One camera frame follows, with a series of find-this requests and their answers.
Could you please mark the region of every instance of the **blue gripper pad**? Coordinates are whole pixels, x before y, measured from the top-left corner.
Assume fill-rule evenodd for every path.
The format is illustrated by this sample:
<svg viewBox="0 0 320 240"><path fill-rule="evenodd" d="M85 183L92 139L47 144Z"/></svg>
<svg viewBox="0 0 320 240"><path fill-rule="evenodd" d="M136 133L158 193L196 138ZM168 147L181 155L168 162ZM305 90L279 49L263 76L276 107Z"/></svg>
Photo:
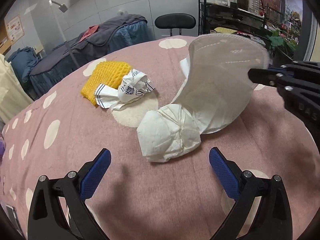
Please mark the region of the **blue gripper pad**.
<svg viewBox="0 0 320 240"><path fill-rule="evenodd" d="M80 198L82 201L93 196L110 164L111 153L109 150L105 150L80 182Z"/></svg>
<svg viewBox="0 0 320 240"><path fill-rule="evenodd" d="M214 148L210 150L209 162L228 197L237 201L240 197L239 182Z"/></svg>

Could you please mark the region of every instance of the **purple object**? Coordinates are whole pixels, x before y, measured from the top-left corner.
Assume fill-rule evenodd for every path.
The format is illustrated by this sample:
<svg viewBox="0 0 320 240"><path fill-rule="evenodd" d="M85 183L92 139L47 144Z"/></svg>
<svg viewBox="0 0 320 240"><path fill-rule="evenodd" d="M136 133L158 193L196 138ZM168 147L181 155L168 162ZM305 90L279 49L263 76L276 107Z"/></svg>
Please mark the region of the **purple object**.
<svg viewBox="0 0 320 240"><path fill-rule="evenodd" d="M2 156L4 155L5 151L5 142L3 140L2 134L0 133L0 159L2 159Z"/></svg>

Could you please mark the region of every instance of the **pink bedsheet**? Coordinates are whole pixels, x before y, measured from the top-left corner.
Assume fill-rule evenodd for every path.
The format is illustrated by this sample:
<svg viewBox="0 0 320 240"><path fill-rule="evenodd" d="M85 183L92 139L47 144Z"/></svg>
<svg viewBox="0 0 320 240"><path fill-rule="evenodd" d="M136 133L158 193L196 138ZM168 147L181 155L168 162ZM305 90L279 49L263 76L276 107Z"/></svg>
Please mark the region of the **pink bedsheet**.
<svg viewBox="0 0 320 240"><path fill-rule="evenodd" d="M194 39L175 38L188 44ZM188 53L188 44L168 49L159 42L105 57L130 63L156 87L123 111L112 114L95 108L81 96L88 79L85 65L13 118L4 127L7 149L0 167L0 200L16 207L26 232L38 178L77 171L105 147L112 163L86 204L111 240L209 240L226 217L223 189L208 160L209 150L217 146L242 170L282 177L296 239L320 206L320 156L303 123L284 109L276 89L254 91L241 116L220 132L201 136L195 151L164 164L142 157L139 120L146 111L171 102L184 80L179 61Z"/></svg>

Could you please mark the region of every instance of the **red cloth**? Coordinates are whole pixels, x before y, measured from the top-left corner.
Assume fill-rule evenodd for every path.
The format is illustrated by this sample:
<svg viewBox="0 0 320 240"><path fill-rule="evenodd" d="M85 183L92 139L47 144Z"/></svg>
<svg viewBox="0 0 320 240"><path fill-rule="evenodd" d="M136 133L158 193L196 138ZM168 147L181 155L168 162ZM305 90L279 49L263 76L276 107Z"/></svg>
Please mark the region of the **red cloth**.
<svg viewBox="0 0 320 240"><path fill-rule="evenodd" d="M91 34L94 34L99 28L99 25L91 26L89 29L85 32L85 34L80 39L80 42L83 41L85 38L88 38Z"/></svg>

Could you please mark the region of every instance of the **lamp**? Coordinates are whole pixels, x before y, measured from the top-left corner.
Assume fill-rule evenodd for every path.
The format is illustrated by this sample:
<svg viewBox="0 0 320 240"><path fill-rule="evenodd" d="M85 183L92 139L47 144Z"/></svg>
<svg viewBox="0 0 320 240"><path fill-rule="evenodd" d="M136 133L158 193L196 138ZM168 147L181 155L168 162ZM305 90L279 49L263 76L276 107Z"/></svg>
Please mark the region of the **lamp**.
<svg viewBox="0 0 320 240"><path fill-rule="evenodd" d="M72 53L72 51L71 51L71 48L70 48L70 46L69 46L69 44L68 44L68 42L67 42L66 37L64 36L64 33L63 33L63 31L62 31L62 29L61 29L61 26L60 26L60 23L59 23L59 21L58 21L58 19L57 19L57 16L56 16L56 14L54 13L54 11L52 10L52 5L53 5L53 4L59 5L59 10L62 11L63 13L65 13L65 12L68 10L68 7L67 7L64 3L63 3L63 4L60 4L60 3L55 2L55 1L52 1L52 0L49 0L49 3L50 3L50 8L51 8L52 14L53 14L53 16L54 16L54 19L55 19L56 22L57 22L57 25L58 25L60 34L61 34L61 36L62 36L62 38L63 38L64 44L65 44L65 46L67 47L67 50L68 50L68 52L69 52L69 54L70 54L73 62L75 63L75 65L77 66L77 68L79 68L80 66L79 66L79 64L78 64L75 56L73 55L73 53Z"/></svg>

